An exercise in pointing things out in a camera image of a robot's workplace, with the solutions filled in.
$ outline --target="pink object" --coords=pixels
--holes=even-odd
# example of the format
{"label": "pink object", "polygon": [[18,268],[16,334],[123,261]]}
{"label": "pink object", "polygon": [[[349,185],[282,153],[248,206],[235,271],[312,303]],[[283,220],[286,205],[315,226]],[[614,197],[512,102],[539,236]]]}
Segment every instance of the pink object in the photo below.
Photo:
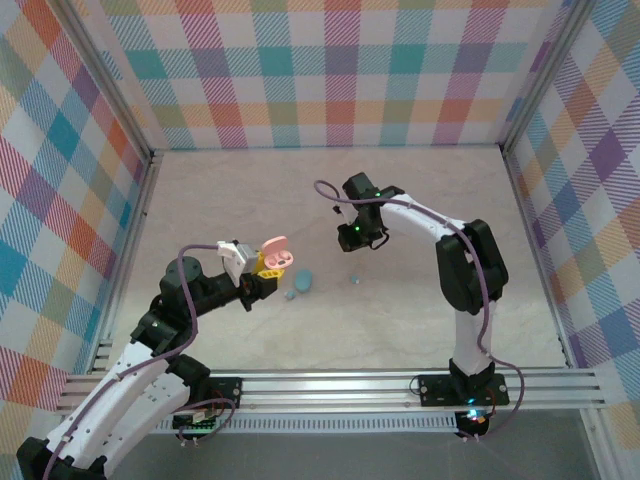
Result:
{"label": "pink object", "polygon": [[285,250],[289,245],[287,237],[275,237],[262,244],[264,254],[264,266],[269,270],[290,267],[293,264],[293,255]]}

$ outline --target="cable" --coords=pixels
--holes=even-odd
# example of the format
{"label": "cable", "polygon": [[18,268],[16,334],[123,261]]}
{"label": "cable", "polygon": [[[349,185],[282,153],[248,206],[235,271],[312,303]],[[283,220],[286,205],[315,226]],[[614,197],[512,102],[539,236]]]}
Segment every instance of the cable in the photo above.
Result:
{"label": "cable", "polygon": [[416,378],[418,378],[420,376],[420,374],[415,375],[411,381],[409,382],[409,391],[411,393],[413,393],[414,395],[420,396],[420,392],[418,392],[417,390],[414,390],[411,386],[413,385],[413,382],[415,381]]}
{"label": "cable", "polygon": [[187,339],[185,343],[182,345],[170,350],[168,352],[163,353],[162,355],[158,355],[157,357],[150,358],[149,360],[145,360],[144,362],[140,362],[137,365],[133,365],[132,367],[123,370],[120,372],[116,378],[111,378],[107,380],[107,382],[87,401],[87,404],[79,411],[75,413],[75,418],[69,425],[67,431],[62,435],[62,439],[58,443],[58,446],[55,448],[49,461],[47,462],[47,466],[44,470],[44,475],[42,476],[42,480],[49,480],[49,475],[51,470],[53,469],[53,465],[55,464],[56,459],[62,452],[64,446],[69,443],[73,439],[73,432],[76,430],[78,424],[82,421],[82,419],[89,413],[89,410],[96,404],[100,398],[109,390],[115,383],[122,380],[127,375],[137,372],[138,370],[151,365],[152,363],[159,362],[160,360],[164,360],[165,358],[169,358],[175,355],[180,354],[184,349],[189,347],[196,339],[196,335],[198,334],[198,316],[196,314],[196,307],[193,303],[193,298],[191,298],[191,292],[189,291],[189,285],[187,284],[187,279],[184,274],[184,265],[182,264],[182,260],[184,258],[184,254],[188,250],[217,250],[217,245],[187,245],[182,247],[178,252],[177,266],[178,266],[178,277],[180,278],[180,285],[182,286],[182,290],[184,291],[185,300],[187,301],[187,307],[189,309],[189,313],[191,315],[191,336]]}
{"label": "cable", "polygon": [[[320,188],[321,185],[330,188],[335,193],[335,197],[332,197],[330,194],[322,191],[322,189]],[[460,230],[458,227],[449,223],[449,221],[446,218],[442,217],[441,215],[438,215],[435,212],[431,212],[430,210],[424,208],[423,206],[415,203],[409,203],[409,202],[405,202],[404,200],[398,200],[395,198],[382,198],[382,197],[374,197],[374,198],[365,199],[365,200],[351,200],[350,198],[341,198],[340,193],[338,192],[338,189],[333,185],[331,185],[326,180],[316,180],[315,182],[313,182],[313,188],[321,196],[323,196],[328,200],[331,200],[332,202],[348,203],[352,205],[366,205],[369,203],[382,203],[382,204],[391,203],[394,205],[401,205],[403,207],[412,208],[417,212],[420,212],[423,215],[431,218],[432,220],[435,220],[436,222],[440,223],[444,227],[449,228],[453,233],[455,233],[458,237],[460,237],[462,242],[465,244],[465,247],[467,247],[467,251],[471,255],[471,258],[473,259],[473,263],[476,265],[476,268],[478,270],[480,292],[482,293],[483,321],[482,321],[482,328],[480,329],[480,333],[478,334],[478,338],[476,340],[476,345],[478,346],[480,351],[487,356],[487,358],[489,358],[490,360],[492,360],[493,362],[499,365],[515,370],[515,372],[518,374],[518,377],[520,378],[520,394],[518,395],[518,400],[516,401],[516,404],[513,407],[513,410],[509,412],[509,415],[507,416],[507,418],[500,425],[498,425],[497,427],[494,427],[491,430],[491,433],[493,434],[503,429],[513,419],[513,417],[518,412],[518,410],[520,410],[520,406],[522,405],[522,400],[524,399],[524,392],[525,392],[524,374],[522,373],[522,370],[518,366],[514,365],[513,363],[505,362],[503,360],[500,360],[494,357],[491,354],[491,352],[489,352],[482,344],[482,340],[484,339],[484,336],[487,333],[487,328],[489,328],[489,321],[491,316],[491,311],[489,307],[489,303],[490,303],[489,289],[487,288],[487,280],[485,279],[484,272],[482,271],[482,268],[481,268],[482,264],[480,263],[480,258],[478,257],[478,254],[476,253],[475,248],[473,248],[473,244],[471,243],[471,240],[469,239],[469,237],[467,237],[464,234],[464,232]]]}
{"label": "cable", "polygon": [[[211,404],[215,404],[215,403],[222,403],[222,404],[227,404],[231,406],[231,412],[229,413],[229,416],[225,419],[225,421],[218,426],[218,428],[216,428],[215,430],[213,430],[210,433],[207,433],[205,436],[200,437],[198,439],[198,442],[202,442],[204,440],[207,440],[213,436],[215,436],[220,430],[222,430],[223,428],[225,428],[229,422],[231,422],[231,419],[233,418],[233,415],[236,413],[236,403],[233,400],[229,400],[228,398],[212,398],[209,400],[203,400],[202,402],[198,402],[198,403],[193,403],[191,405],[185,405],[184,407],[180,407],[178,410],[174,411],[173,413],[178,413],[178,412],[184,412],[185,410],[191,410],[193,408],[197,408],[197,407],[202,407],[204,405],[211,405]],[[182,436],[183,432],[184,432],[185,427],[182,426],[178,429],[178,438],[180,439],[180,441],[182,441],[182,444],[185,445],[186,443],[186,439]]]}
{"label": "cable", "polygon": [[386,228],[382,230],[382,233],[384,233],[384,240],[382,240],[378,245],[376,245],[375,247],[373,246],[373,244],[369,245],[369,248],[371,250],[378,250],[380,247],[384,246],[389,241],[390,236],[387,233],[387,231],[388,230]]}
{"label": "cable", "polygon": [[[216,395],[218,395],[218,398],[224,398],[224,395],[222,395],[222,392],[220,390],[214,390],[214,392]],[[213,409],[213,414],[216,417],[220,417],[222,414],[224,413],[224,403],[222,404],[222,406],[220,407],[220,413],[216,412],[216,409]]]}
{"label": "cable", "polygon": [[487,392],[489,392],[489,395],[491,395],[492,408],[491,413],[489,414],[489,418],[491,418],[496,414],[496,404],[498,403],[498,401],[496,400],[496,395],[495,393],[493,393],[493,390],[491,390],[489,387],[487,387],[485,390],[487,390]]}

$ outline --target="metal base plate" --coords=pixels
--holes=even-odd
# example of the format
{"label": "metal base plate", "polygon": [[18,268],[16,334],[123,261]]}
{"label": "metal base plate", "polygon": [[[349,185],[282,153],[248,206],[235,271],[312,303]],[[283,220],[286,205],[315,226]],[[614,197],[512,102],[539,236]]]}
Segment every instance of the metal base plate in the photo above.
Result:
{"label": "metal base plate", "polygon": [[464,406],[491,407],[509,405],[509,392],[504,375],[494,374],[487,384],[487,390],[473,399],[469,404],[461,404],[458,394],[453,388],[451,375],[420,375],[418,376],[418,390],[420,405],[423,407],[454,407]]}

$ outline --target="checkered fabric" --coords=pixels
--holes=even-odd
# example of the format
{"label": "checkered fabric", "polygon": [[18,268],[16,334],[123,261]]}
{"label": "checkered fabric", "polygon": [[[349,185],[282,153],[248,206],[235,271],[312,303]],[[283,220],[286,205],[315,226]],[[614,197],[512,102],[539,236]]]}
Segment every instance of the checkered fabric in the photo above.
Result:
{"label": "checkered fabric", "polygon": [[132,72],[151,142],[155,123],[197,149],[495,143],[560,2],[101,0],[102,20],[74,4],[114,75]]}
{"label": "checkered fabric", "polygon": [[45,0],[0,2],[0,478],[79,373],[143,163]]}
{"label": "checkered fabric", "polygon": [[576,362],[640,471],[640,0],[600,0],[511,169]]}
{"label": "checkered fabric", "polygon": [[502,126],[502,130],[500,131],[500,135],[498,137],[499,144],[503,144],[507,138],[507,134],[511,129],[511,125],[513,124],[513,120],[516,118],[516,115],[520,112],[520,108],[522,107],[522,102],[529,95],[533,86],[538,81],[538,76],[540,73],[540,69],[547,61],[548,55],[552,52],[552,46],[555,43],[558,35],[560,34],[562,27],[564,26],[565,21],[567,20],[567,16],[571,11],[571,8],[576,3],[576,0],[563,0],[558,13],[556,14],[556,18],[551,25],[551,28],[547,31],[545,35],[544,41],[542,42],[542,46],[538,53],[536,54],[531,67],[529,68],[529,73],[524,81],[524,84],[520,88],[518,92],[518,96],[515,101],[511,105],[511,110],[509,110],[509,114],[507,115],[507,119]]}

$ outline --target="metal frame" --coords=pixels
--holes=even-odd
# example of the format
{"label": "metal frame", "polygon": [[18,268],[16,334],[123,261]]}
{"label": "metal frame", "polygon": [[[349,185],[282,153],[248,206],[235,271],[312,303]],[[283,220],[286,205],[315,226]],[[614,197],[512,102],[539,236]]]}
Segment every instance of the metal frame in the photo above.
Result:
{"label": "metal frame", "polygon": [[624,480],[634,478],[631,467],[626,466],[618,455],[615,435],[606,418],[605,410],[582,410],[582,423],[585,426],[587,440],[593,452],[593,458],[603,479]]}
{"label": "metal frame", "polygon": [[544,272],[544,268],[542,267],[542,259],[540,258],[540,252],[536,248],[535,242],[533,240],[533,236],[531,234],[531,229],[527,225],[527,216],[524,211],[524,201],[522,196],[520,195],[520,191],[516,187],[513,172],[511,171],[511,163],[510,157],[507,157],[504,149],[500,149],[502,152],[502,159],[504,160],[504,166],[507,170],[507,177],[509,178],[509,183],[511,184],[511,190],[513,191],[513,197],[516,201],[516,205],[518,206],[518,210],[520,211],[520,217],[522,218],[522,226],[524,227],[524,233],[527,237],[527,242],[529,243],[529,249],[531,250],[531,255],[533,257],[533,263],[536,265],[536,270],[538,271],[538,277],[540,277],[540,282],[542,283],[542,291],[544,292],[544,296],[547,299],[547,304],[549,305],[549,311],[551,312],[551,316],[553,317],[553,321],[556,326],[556,333],[558,334],[558,340],[562,345],[562,353],[565,357],[565,363],[567,367],[577,367],[576,359],[573,356],[573,351],[571,350],[571,346],[569,344],[569,338],[567,337],[567,333],[562,328],[562,323],[560,321],[560,311],[558,310],[558,306],[553,301],[553,297],[551,296],[551,284],[549,283],[549,278],[546,276]]}
{"label": "metal frame", "polygon": [[93,343],[91,344],[91,354],[87,358],[83,369],[84,372],[95,370],[95,364],[99,360],[98,357],[104,357],[104,353],[102,355],[98,354],[99,350],[105,341],[112,338],[116,317],[120,311],[124,292],[129,283],[131,269],[133,268],[135,255],[140,244],[142,229],[144,228],[144,222],[147,218],[151,196],[153,195],[153,190],[158,180],[161,163],[162,155],[154,155],[147,163],[142,182],[140,183],[138,201],[133,209],[131,223],[122,248],[122,254],[115,267],[113,281],[107,294],[108,300],[105,302],[105,308],[102,310],[98,323],[98,333],[95,335]]}
{"label": "metal frame", "polygon": [[502,145],[505,155],[509,156],[513,153],[513,149],[520,140],[520,137],[524,134],[533,117],[533,113],[536,108],[538,108],[538,105],[540,105],[544,94],[556,77],[558,70],[560,70],[565,57],[569,53],[578,33],[580,33],[582,26],[588,20],[595,4],[596,0],[576,0],[573,8],[567,15],[567,19],[562,26],[558,38],[553,44],[549,57],[540,69],[533,88],[524,99],[520,110],[511,124],[511,128],[507,132],[507,137]]}
{"label": "metal frame", "polygon": [[48,3],[64,30],[69,34],[71,42],[78,50],[85,66],[91,72],[98,88],[111,105],[116,118],[122,125],[122,129],[132,141],[132,145],[138,150],[140,156],[150,160],[153,156],[153,150],[129,110],[127,102],[118,89],[115,80],[105,66],[98,49],[93,40],[91,40],[91,36],[84,28],[82,19],[78,17],[75,9],[69,5],[67,0],[48,0]]}
{"label": "metal frame", "polygon": [[[520,389],[518,376],[505,375],[512,403]],[[598,409],[604,392],[590,369],[525,368],[522,409]],[[460,411],[460,407],[421,407],[409,383],[416,375],[447,375],[447,370],[214,371],[215,377],[241,377],[240,412],[252,414],[406,413]],[[69,414],[100,382],[102,375],[69,378],[58,413]],[[509,410],[512,406],[498,406]]]}

